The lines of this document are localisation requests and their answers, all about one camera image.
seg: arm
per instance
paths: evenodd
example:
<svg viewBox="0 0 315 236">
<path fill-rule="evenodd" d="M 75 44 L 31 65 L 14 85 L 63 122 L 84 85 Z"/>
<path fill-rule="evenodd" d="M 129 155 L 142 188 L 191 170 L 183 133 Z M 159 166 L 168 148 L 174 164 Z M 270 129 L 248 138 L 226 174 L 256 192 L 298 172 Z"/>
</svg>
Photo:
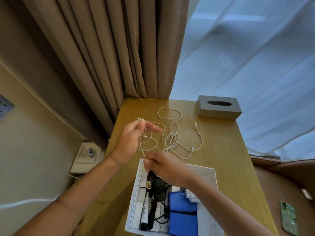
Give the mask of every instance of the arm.
<svg viewBox="0 0 315 236">
<path fill-rule="evenodd" d="M 218 189 L 211 187 L 200 176 L 193 173 L 171 153 L 149 153 L 144 166 L 146 171 L 154 171 L 165 182 L 192 191 L 227 235 L 275 236 Z"/>
<path fill-rule="evenodd" d="M 14 236 L 71 235 L 104 186 L 121 169 L 121 166 L 132 158 L 138 148 L 139 137 L 145 128 L 147 131 L 162 132 L 147 121 L 140 123 L 135 121 L 126 125 L 111 156 L 85 174 L 55 202 L 27 222 Z"/>
</svg>

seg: smartphone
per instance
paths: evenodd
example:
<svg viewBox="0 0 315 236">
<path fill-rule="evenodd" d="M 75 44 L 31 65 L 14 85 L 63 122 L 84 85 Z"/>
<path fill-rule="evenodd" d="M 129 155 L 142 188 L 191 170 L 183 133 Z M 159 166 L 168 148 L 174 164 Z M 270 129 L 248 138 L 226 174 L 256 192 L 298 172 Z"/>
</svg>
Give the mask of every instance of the smartphone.
<svg viewBox="0 0 315 236">
<path fill-rule="evenodd" d="M 293 235 L 298 235 L 297 217 L 294 207 L 286 202 L 280 202 L 282 228 Z"/>
</svg>

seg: brown leather chair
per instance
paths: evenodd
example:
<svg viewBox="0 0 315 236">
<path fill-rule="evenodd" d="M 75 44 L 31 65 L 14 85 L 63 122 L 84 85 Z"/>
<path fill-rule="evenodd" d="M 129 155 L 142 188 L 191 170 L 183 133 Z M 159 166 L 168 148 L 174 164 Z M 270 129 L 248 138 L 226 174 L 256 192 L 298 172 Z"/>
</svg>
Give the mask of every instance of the brown leather chair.
<svg viewBox="0 0 315 236">
<path fill-rule="evenodd" d="M 293 205 L 299 236 L 315 235 L 315 202 L 307 200 L 301 189 L 315 198 L 315 159 L 283 162 L 251 157 L 260 185 L 280 236 L 292 236 L 282 228 L 280 202 Z"/>
</svg>

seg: person's right arm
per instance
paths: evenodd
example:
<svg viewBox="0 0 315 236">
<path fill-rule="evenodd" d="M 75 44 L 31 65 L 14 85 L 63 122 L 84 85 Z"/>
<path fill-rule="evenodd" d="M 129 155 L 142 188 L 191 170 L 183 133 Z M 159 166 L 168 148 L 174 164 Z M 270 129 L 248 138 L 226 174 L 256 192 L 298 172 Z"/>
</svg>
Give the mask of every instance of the person's right arm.
<svg viewBox="0 0 315 236">
<path fill-rule="evenodd" d="M 193 192 L 229 236 L 275 236 L 270 230 L 169 152 L 146 155 L 144 167 L 165 182 Z"/>
</svg>

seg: wall socket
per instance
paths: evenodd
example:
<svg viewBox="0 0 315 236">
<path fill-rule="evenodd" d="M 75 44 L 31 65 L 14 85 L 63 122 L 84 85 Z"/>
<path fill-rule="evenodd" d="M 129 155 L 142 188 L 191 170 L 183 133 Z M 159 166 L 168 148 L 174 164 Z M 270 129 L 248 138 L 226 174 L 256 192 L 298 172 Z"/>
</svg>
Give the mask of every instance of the wall socket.
<svg viewBox="0 0 315 236">
<path fill-rule="evenodd" d="M 0 94 L 0 121 L 14 108 L 14 104 Z"/>
</svg>

